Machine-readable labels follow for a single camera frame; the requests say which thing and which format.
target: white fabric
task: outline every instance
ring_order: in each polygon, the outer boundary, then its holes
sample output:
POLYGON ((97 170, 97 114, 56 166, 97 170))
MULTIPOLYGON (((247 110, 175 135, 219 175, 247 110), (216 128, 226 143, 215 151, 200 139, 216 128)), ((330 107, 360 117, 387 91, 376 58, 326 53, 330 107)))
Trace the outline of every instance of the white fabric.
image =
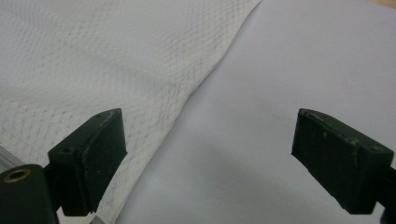
POLYGON ((97 213, 115 222, 185 101, 259 1, 0 1, 0 146, 46 165, 47 152, 82 122, 122 108, 129 154, 97 213))

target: textured fabric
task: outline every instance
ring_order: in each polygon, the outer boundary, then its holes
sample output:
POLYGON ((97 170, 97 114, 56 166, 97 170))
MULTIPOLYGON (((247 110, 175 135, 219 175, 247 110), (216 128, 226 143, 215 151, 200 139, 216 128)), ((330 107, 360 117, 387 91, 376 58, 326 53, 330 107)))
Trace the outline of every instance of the textured fabric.
POLYGON ((0 146, 46 165, 47 152, 86 119, 120 107, 129 154, 96 214, 115 222, 185 101, 259 1, 0 0, 0 146))

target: black clamp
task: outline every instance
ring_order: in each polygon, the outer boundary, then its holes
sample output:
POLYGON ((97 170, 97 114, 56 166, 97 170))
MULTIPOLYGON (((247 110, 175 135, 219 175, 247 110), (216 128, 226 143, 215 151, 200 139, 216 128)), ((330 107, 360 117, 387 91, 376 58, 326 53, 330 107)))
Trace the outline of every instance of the black clamp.
POLYGON ((326 114, 300 109, 291 154, 349 214, 372 214, 379 202, 381 223, 396 223, 392 150, 326 114))
POLYGON ((95 212, 126 154, 121 110, 93 116, 49 152, 45 168, 0 174, 0 222, 57 224, 60 207, 71 217, 95 212))

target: white cloth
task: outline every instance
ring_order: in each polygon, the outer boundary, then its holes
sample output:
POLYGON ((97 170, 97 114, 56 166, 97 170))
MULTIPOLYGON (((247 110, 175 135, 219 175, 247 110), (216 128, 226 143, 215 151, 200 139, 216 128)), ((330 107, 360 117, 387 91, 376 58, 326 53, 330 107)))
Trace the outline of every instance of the white cloth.
POLYGON ((129 154, 96 214, 115 222, 185 101, 259 2, 1 0, 0 146, 44 166, 82 122, 120 107, 129 154))

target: white surface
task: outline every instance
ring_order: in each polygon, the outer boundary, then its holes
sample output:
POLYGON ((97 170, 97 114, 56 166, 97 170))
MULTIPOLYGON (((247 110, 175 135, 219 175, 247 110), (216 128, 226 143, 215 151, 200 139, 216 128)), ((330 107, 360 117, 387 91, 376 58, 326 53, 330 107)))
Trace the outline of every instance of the white surface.
POLYGON ((0 0, 0 146, 44 166, 86 119, 120 107, 129 153, 96 214, 114 222, 188 96, 258 3, 0 0))
POLYGON ((380 205, 349 215, 290 152, 301 107, 396 149, 395 73, 396 10, 264 0, 185 104, 118 223, 379 223, 380 205))

